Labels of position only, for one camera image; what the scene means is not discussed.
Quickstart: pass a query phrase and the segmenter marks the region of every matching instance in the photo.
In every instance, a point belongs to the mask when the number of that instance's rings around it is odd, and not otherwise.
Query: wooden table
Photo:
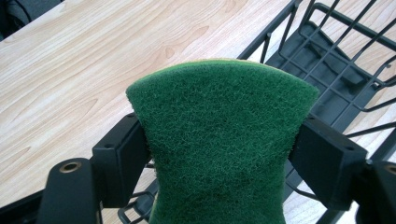
[[[43,189],[58,162],[89,158],[133,111],[134,81],[236,58],[288,2],[66,0],[1,42],[0,207]]]

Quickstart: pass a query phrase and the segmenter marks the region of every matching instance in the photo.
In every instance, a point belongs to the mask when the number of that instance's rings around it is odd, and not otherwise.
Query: green sponge
[[[150,223],[285,223],[284,164],[315,88],[246,61],[183,63],[127,90],[159,181]]]

